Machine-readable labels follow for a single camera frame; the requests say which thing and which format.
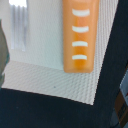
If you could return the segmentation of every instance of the orange packaging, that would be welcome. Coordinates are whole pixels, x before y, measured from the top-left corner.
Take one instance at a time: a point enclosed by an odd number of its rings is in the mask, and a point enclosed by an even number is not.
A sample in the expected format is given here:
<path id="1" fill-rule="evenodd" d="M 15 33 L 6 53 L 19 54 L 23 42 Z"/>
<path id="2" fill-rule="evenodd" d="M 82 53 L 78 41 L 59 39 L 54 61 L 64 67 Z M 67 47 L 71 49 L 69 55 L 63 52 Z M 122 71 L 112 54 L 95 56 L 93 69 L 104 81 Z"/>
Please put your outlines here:
<path id="1" fill-rule="evenodd" d="M 65 72 L 93 71 L 98 14 L 99 0 L 63 0 Z"/>

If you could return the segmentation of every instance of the white stripe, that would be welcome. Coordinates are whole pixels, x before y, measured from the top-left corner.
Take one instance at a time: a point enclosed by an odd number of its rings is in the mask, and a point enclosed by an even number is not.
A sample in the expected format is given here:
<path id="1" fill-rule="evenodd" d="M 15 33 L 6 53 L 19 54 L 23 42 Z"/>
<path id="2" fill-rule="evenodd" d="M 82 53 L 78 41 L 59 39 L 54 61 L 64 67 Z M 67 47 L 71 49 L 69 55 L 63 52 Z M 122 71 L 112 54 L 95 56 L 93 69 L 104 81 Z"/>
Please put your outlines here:
<path id="1" fill-rule="evenodd" d="M 88 26 L 86 26 L 86 27 L 75 27 L 75 26 L 72 26 L 72 30 L 74 32 L 84 33 L 84 32 L 88 32 L 89 31 L 89 27 Z"/>
<path id="2" fill-rule="evenodd" d="M 73 47 L 77 47 L 77 46 L 84 46 L 84 47 L 88 47 L 88 43 L 84 42 L 84 41 L 76 41 L 72 43 Z"/>
<path id="3" fill-rule="evenodd" d="M 75 56 L 72 56 L 72 59 L 73 60 L 87 60 L 87 56 L 85 56 L 85 55 L 75 55 Z"/>
<path id="4" fill-rule="evenodd" d="M 75 16 L 86 17 L 86 16 L 90 15 L 90 10 L 89 9 L 88 10 L 75 10 L 75 9 L 72 9 L 72 13 Z"/>

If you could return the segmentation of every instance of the dark background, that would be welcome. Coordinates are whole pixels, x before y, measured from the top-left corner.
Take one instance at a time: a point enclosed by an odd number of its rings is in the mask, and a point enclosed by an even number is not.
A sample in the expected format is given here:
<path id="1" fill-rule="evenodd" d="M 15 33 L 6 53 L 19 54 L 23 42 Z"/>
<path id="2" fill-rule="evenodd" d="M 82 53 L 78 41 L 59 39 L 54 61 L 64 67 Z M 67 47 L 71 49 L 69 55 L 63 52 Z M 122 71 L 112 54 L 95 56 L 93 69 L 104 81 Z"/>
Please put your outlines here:
<path id="1" fill-rule="evenodd" d="M 127 62 L 128 0 L 119 0 L 94 105 L 1 89 L 0 128 L 110 128 Z"/>

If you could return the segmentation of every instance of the white surface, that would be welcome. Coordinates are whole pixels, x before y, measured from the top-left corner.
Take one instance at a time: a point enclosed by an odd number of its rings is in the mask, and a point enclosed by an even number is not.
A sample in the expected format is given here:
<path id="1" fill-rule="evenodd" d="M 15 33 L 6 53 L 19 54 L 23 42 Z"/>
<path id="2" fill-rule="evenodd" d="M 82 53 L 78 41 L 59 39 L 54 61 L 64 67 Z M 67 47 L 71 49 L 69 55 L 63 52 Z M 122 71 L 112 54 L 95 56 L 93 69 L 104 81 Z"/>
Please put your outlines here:
<path id="1" fill-rule="evenodd" d="M 89 27 L 88 26 L 86 26 L 86 27 L 75 27 L 75 26 L 73 26 L 72 30 L 74 32 L 84 33 L 84 32 L 88 32 L 89 31 Z"/>
<path id="2" fill-rule="evenodd" d="M 72 43 L 72 46 L 73 47 L 78 47 L 78 46 L 88 47 L 88 43 L 84 41 L 76 41 Z"/>
<path id="3" fill-rule="evenodd" d="M 93 105 L 118 0 L 101 0 L 94 71 L 63 72 L 62 0 L 29 0 L 27 51 L 10 49 L 3 88 L 64 97 Z M 0 0 L 0 18 L 11 48 L 8 0 Z"/>
<path id="4" fill-rule="evenodd" d="M 85 17 L 85 16 L 89 16 L 90 15 L 90 10 L 75 10 L 75 9 L 72 9 L 72 13 L 75 15 L 75 16 L 79 16 L 79 17 Z"/>
<path id="5" fill-rule="evenodd" d="M 87 56 L 85 55 L 75 55 L 72 57 L 73 60 L 87 60 Z"/>

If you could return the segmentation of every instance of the box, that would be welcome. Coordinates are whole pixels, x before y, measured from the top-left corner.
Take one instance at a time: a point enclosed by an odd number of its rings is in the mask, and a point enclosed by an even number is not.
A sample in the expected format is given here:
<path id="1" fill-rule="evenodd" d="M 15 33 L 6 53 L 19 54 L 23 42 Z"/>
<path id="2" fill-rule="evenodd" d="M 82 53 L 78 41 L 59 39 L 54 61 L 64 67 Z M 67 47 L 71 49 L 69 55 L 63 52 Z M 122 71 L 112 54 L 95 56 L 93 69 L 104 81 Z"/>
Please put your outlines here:
<path id="1" fill-rule="evenodd" d="M 115 110 L 121 127 L 126 127 L 128 123 L 128 70 L 120 85 L 120 91 L 115 101 Z"/>

